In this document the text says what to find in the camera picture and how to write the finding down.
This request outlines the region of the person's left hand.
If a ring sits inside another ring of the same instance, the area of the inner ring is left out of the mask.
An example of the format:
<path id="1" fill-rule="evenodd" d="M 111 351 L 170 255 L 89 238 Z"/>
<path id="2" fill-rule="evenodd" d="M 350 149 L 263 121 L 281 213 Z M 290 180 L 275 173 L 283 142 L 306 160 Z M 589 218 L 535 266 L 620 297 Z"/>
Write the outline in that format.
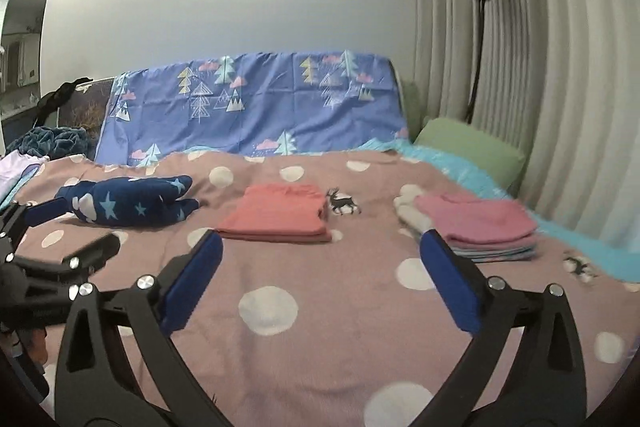
<path id="1" fill-rule="evenodd" d="M 34 363 L 45 366 L 49 358 L 47 331 L 45 329 L 20 329 L 17 334 L 29 358 Z"/>

